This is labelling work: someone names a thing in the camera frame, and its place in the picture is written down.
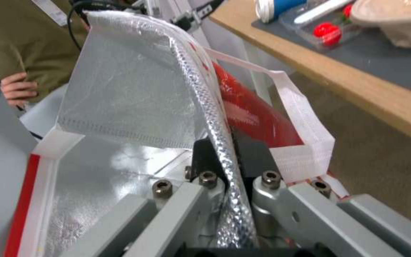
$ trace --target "reflective foil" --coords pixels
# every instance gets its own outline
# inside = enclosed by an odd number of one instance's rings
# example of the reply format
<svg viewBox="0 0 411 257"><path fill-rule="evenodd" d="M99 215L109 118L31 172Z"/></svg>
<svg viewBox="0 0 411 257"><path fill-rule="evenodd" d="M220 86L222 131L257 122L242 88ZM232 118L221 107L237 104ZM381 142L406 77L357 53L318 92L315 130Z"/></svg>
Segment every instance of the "reflective foil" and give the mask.
<svg viewBox="0 0 411 257"><path fill-rule="evenodd" d="M208 134L230 185L216 244L256 246L217 77L204 49L181 29L147 16L102 11L88 13L88 20L91 31L57 123L69 132L161 148L191 148ZM138 190L139 184L126 188Z"/></svg>
<svg viewBox="0 0 411 257"><path fill-rule="evenodd" d="M58 257L127 194L153 198L152 185L183 182L189 150L85 137L59 162L43 256Z"/></svg>

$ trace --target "red stripe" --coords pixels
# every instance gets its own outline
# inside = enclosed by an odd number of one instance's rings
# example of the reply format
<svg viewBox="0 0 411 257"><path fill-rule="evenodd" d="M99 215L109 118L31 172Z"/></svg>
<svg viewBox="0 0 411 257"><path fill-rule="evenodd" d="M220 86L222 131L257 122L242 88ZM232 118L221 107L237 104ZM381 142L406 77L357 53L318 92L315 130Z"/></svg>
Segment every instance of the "red stripe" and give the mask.
<svg viewBox="0 0 411 257"><path fill-rule="evenodd" d="M20 198L18 199L17 208L14 213L12 226L10 227L9 238L7 239L4 251L5 257L16 257L20 248L23 227L25 226L28 208L33 193L34 181L36 180L37 167L39 166L39 155L30 155L28 167L26 167L25 179L21 187Z"/></svg>

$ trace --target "person's hand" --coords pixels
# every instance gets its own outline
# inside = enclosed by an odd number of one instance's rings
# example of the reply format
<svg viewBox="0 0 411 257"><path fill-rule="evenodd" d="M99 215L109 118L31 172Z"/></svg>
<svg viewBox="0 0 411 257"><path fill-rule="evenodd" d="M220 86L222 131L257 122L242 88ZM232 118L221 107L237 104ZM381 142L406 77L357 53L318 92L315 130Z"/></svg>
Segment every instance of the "person's hand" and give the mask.
<svg viewBox="0 0 411 257"><path fill-rule="evenodd" d="M21 72L1 80L1 91L10 106L23 107L28 103L27 99L37 96L37 83L23 81L25 78L26 72Z"/></svg>

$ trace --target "gray metal frame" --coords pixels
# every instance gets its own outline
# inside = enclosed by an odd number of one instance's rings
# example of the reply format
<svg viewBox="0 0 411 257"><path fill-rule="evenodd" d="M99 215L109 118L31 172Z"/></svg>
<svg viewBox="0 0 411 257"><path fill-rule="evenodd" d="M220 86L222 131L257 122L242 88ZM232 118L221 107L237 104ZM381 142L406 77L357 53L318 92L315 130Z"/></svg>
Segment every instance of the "gray metal frame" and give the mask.
<svg viewBox="0 0 411 257"><path fill-rule="evenodd" d="M370 195L357 195L338 206L404 256L411 256L411 221Z"/></svg>
<svg viewBox="0 0 411 257"><path fill-rule="evenodd" d="M128 194L61 256L120 256L156 213L153 201Z"/></svg>
<svg viewBox="0 0 411 257"><path fill-rule="evenodd" d="M307 183L268 189L253 181L253 203L302 247L322 243L338 256L401 256Z"/></svg>
<svg viewBox="0 0 411 257"><path fill-rule="evenodd" d="M183 183L124 257L173 256L184 243L193 247L209 215L206 190L199 185Z"/></svg>

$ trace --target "finger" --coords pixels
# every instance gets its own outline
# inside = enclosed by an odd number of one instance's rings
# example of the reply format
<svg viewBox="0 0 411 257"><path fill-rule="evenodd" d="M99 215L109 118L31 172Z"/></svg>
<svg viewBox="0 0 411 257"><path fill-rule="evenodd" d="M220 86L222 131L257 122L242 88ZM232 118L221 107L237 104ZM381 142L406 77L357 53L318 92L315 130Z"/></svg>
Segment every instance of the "finger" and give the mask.
<svg viewBox="0 0 411 257"><path fill-rule="evenodd" d="M28 101L24 101L24 100L8 100L7 103L8 103L10 106L13 106L13 107L19 106L19 107L23 108L24 105L28 103Z"/></svg>
<svg viewBox="0 0 411 257"><path fill-rule="evenodd" d="M37 96L36 91L11 91L4 93L7 100L14 100L18 98L31 98Z"/></svg>
<svg viewBox="0 0 411 257"><path fill-rule="evenodd" d="M13 75L7 76L1 80L1 85L7 85L16 81L20 81L26 78L26 72L15 73Z"/></svg>
<svg viewBox="0 0 411 257"><path fill-rule="evenodd" d="M1 86L1 90L3 93L7 93L10 91L17 91L17 90L28 90L28 89L35 89L37 88L36 82L15 82L10 83L4 86Z"/></svg>

